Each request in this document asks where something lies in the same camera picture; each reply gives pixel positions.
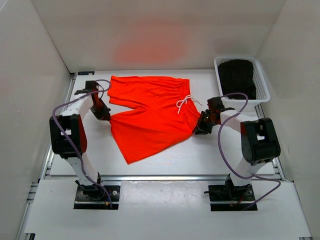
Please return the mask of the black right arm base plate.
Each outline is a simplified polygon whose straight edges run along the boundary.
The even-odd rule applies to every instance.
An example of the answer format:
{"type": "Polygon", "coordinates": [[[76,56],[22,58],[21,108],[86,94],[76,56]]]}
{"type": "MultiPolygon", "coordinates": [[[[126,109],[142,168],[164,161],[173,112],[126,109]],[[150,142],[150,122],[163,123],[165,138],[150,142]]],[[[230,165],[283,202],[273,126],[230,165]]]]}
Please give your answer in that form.
{"type": "Polygon", "coordinates": [[[209,196],[211,212],[257,211],[256,198],[251,184],[231,188],[225,185],[209,185],[203,192],[209,196]]]}

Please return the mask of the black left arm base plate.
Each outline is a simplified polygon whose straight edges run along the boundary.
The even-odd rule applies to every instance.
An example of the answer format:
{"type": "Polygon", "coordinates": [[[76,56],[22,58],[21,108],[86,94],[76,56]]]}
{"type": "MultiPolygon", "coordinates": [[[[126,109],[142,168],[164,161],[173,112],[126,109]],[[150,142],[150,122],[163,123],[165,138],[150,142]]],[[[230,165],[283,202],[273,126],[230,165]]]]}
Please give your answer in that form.
{"type": "Polygon", "coordinates": [[[108,195],[96,185],[78,186],[75,193],[73,208],[75,210],[118,210],[121,186],[104,185],[108,195]]]}

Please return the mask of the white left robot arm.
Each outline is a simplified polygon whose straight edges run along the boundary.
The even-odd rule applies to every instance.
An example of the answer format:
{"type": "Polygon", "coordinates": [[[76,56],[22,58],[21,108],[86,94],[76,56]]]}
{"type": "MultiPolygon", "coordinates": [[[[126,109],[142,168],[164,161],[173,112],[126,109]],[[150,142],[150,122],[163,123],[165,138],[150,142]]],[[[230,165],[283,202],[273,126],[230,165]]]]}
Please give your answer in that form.
{"type": "Polygon", "coordinates": [[[110,109],[98,93],[80,97],[56,106],[49,119],[51,147],[56,155],[66,160],[78,177],[79,186],[89,186],[87,194],[100,200],[105,194],[99,172],[87,155],[88,141],[83,119],[91,111],[100,121],[110,120],[110,109]]]}

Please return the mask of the orange shorts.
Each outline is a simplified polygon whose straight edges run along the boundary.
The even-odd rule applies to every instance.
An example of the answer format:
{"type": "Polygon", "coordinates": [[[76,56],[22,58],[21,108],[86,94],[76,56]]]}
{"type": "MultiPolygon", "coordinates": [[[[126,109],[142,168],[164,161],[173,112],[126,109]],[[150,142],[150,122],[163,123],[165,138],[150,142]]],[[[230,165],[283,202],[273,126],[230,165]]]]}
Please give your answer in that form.
{"type": "Polygon", "coordinates": [[[109,103],[129,110],[110,118],[127,164],[158,154],[193,135],[200,118],[190,80],[170,76],[112,76],[109,103]]]}

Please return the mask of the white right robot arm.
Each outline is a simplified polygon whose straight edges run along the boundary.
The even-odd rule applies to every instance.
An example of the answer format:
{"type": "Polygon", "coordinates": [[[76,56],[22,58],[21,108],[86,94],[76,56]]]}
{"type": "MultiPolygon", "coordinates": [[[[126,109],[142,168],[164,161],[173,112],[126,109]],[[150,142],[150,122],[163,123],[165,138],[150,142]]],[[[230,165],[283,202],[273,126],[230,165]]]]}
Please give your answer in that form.
{"type": "Polygon", "coordinates": [[[254,119],[233,108],[205,110],[193,130],[195,135],[212,133],[212,128],[219,125],[217,144],[225,165],[231,171],[230,184],[225,186],[224,193],[230,200],[238,199],[243,193],[243,186],[251,183],[252,178],[259,178],[257,172],[281,153],[279,140],[270,118],[254,119]],[[242,159],[236,168],[232,168],[224,155],[221,145],[223,127],[229,127],[240,133],[242,159]]]}

